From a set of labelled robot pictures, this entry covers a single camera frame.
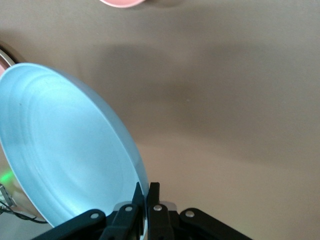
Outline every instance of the wire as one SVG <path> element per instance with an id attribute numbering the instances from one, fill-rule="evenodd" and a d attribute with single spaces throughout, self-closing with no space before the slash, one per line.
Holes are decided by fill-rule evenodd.
<path id="1" fill-rule="evenodd" d="M 15 212 L 7 204 L 5 204 L 3 201 L 0 201 L 0 204 L 2 204 L 3 206 L 5 206 L 7 208 L 7 210 L 0 208 L 0 212 L 13 214 L 13 215 L 15 215 L 16 217 L 18 217 L 18 218 L 20 218 L 22 220 L 29 220 L 29 221 L 32 221 L 32 222 L 37 223 L 37 224 L 47 224 L 48 223 L 47 221 L 39 221 L 39 220 L 37 220 L 37 217 L 32 218 L 32 217 L 29 217 L 29 216 L 24 215 L 22 213 Z"/>

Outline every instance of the table surface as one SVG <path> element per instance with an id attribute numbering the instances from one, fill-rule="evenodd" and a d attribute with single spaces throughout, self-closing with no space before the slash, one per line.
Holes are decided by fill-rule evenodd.
<path id="1" fill-rule="evenodd" d="M 319 239 L 319 0 L 0 4 L 0 41 L 96 90 L 162 200 L 257 240 Z M 1 239 L 48 228 L 10 217 Z"/>

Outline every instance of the blue plate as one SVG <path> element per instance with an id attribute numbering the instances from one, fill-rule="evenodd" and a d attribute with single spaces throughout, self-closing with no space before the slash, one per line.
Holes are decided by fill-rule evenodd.
<path id="1" fill-rule="evenodd" d="M 0 78 L 0 139 L 23 190 L 56 227 L 131 201 L 149 184 L 126 127 L 90 87 L 62 71 L 19 63 Z"/>

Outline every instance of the green light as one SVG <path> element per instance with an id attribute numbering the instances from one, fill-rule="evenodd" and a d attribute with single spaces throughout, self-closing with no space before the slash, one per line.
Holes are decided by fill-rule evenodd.
<path id="1" fill-rule="evenodd" d="M 0 176 L 0 183 L 5 185 L 8 184 L 9 182 L 11 182 L 13 179 L 15 178 L 14 173 L 12 172 L 12 170 L 8 170 L 7 172 L 5 172 L 4 174 L 2 174 Z"/>

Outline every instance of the gray tabletop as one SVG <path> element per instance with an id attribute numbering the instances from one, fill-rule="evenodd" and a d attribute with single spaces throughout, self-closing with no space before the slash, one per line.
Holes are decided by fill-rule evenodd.
<path id="1" fill-rule="evenodd" d="M 319 0 L 0 4 L 0 41 L 96 90 L 163 200 L 253 239 L 319 239 Z M 47 228 L 6 218 L 4 240 Z"/>

